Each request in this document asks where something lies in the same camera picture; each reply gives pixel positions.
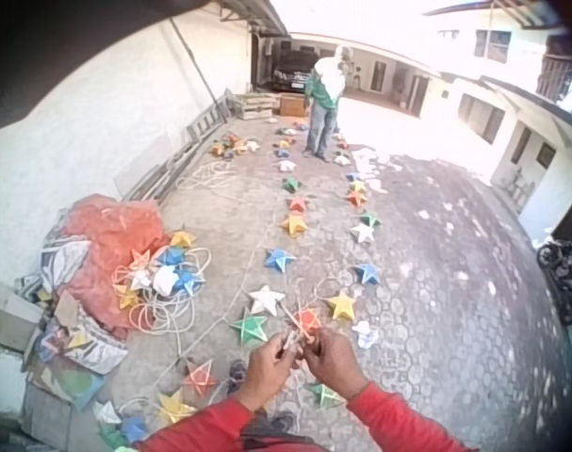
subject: person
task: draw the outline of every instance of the person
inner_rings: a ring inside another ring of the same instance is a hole
[[[338,103],[346,87],[346,69],[352,59],[351,47],[339,45],[334,56],[320,59],[306,82],[304,101],[311,109],[311,124],[304,156],[315,156],[328,162],[325,152],[334,133]]]
[[[388,452],[461,452],[467,449],[436,422],[414,412],[400,397],[381,390],[359,366],[349,339],[322,328],[303,352],[282,350],[278,334],[250,355],[245,377],[230,372],[234,391],[226,400],[163,428],[138,446],[140,452],[326,451],[312,439],[286,432],[292,422],[269,421],[262,407],[286,383],[292,366],[304,359],[317,380],[348,401],[347,408],[369,428],[373,440]],[[241,371],[240,365],[235,370]]]

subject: red star lantern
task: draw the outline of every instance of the red star lantern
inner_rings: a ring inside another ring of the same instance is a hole
[[[351,191],[347,195],[346,199],[352,202],[352,204],[356,205],[357,207],[368,201],[368,197],[358,191]]]
[[[305,331],[311,332],[321,328],[321,322],[317,317],[317,309],[305,309],[297,313],[296,316]]]
[[[304,212],[306,210],[306,201],[304,198],[295,197],[289,200],[289,210],[296,210],[298,212]]]
[[[198,367],[196,367],[195,364],[188,362],[189,375],[185,377],[183,384],[192,385],[199,396],[205,396],[210,389],[210,386],[214,386],[219,383],[210,375],[211,368],[212,360],[206,361]]]

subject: jeans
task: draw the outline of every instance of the jeans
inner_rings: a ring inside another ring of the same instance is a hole
[[[317,157],[325,155],[330,139],[334,134],[337,123],[338,110],[329,110],[319,104],[313,103],[311,110],[311,125],[309,127],[306,150]]]

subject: black car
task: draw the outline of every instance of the black car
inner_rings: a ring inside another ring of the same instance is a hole
[[[273,71],[273,88],[283,91],[304,92],[319,56],[313,52],[292,51],[283,55]]]

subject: red sleeve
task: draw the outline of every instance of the red sleeve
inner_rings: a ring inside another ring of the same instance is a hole
[[[231,449],[253,414],[234,398],[204,408],[140,443],[140,452],[212,452]]]
[[[413,411],[397,394],[370,383],[349,402],[351,410],[369,428],[378,446],[388,452],[469,451],[438,423]]]

